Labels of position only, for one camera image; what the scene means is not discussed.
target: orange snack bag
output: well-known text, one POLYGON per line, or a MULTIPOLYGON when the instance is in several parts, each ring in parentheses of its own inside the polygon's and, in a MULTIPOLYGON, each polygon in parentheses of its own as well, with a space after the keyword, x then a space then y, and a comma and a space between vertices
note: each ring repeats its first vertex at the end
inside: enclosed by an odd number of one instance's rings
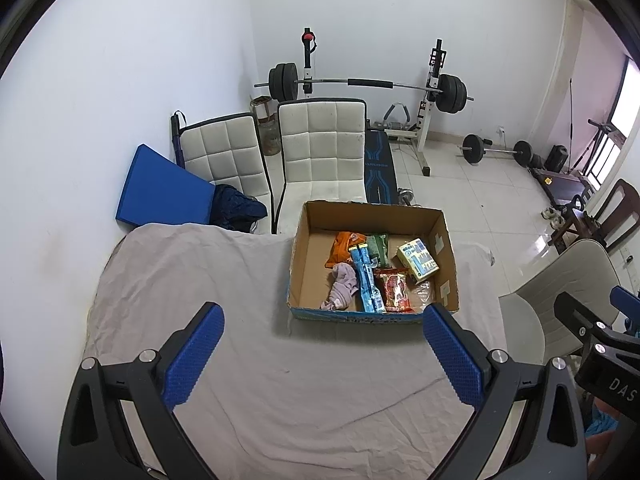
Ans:
POLYGON ((363 244, 366 241, 367 237, 360 233, 340 231, 335 237, 334 244, 331 247, 331 254, 324 266, 327 269, 333 269, 335 264, 339 264, 341 262, 352 264, 353 260, 349 254, 349 247, 357 244, 363 244))

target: green snack package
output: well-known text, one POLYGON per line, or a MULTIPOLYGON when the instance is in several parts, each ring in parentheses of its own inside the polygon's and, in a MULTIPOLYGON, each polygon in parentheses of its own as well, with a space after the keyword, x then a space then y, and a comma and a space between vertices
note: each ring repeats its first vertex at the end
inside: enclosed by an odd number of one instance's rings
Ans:
POLYGON ((386 235, 367 236, 367 249, 374 269, 386 269, 389 267, 388 241, 386 235))

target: white chair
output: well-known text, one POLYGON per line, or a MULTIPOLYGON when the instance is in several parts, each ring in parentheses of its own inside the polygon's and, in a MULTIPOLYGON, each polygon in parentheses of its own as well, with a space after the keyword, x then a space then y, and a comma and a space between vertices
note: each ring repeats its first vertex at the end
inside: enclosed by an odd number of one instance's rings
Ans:
POLYGON ((367 108, 358 99, 308 99, 278 106, 284 190, 279 233, 294 234, 308 200, 366 202, 364 133, 367 108))
POLYGON ((554 315, 556 296, 568 292, 611 325, 618 310, 609 303, 609 293, 619 284, 599 243, 580 240, 570 245, 514 293, 499 298, 507 352, 516 361, 543 364, 581 348, 582 343, 554 315))
POLYGON ((255 233, 273 232, 273 193, 250 113, 218 117, 179 131, 184 167, 208 182, 229 184, 267 208, 255 233))

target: window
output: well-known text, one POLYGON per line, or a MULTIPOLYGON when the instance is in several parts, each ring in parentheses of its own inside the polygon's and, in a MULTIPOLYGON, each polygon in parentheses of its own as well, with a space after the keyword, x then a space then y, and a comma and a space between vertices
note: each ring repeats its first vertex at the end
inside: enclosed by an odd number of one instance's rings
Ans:
POLYGON ((612 124, 614 131, 603 134, 587 164, 585 175, 594 189, 600 189, 613 168, 613 164, 636 122, 639 110, 640 70, 633 60, 627 58, 618 95, 609 114, 608 122, 612 124))

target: small box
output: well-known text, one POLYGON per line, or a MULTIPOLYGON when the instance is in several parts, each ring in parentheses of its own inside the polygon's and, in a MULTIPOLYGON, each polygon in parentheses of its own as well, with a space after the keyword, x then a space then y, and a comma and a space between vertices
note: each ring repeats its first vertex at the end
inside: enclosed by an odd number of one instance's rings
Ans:
POLYGON ((396 255, 402 264, 411 271, 415 283, 422 283, 440 269, 420 238, 398 247, 396 255))
MULTIPOLYGON (((394 267, 403 267, 395 256, 398 248, 420 238, 440 268, 432 278, 435 301, 450 312, 458 310, 456 262, 442 211, 400 205, 313 200, 302 207, 293 242, 287 292, 287 306, 293 317, 355 323, 422 323, 421 312, 364 312, 358 293, 346 310, 320 309, 334 281, 332 270, 324 264, 339 231, 388 234, 389 260, 394 267)), ((409 291, 409 301, 419 301, 412 290, 409 291)))

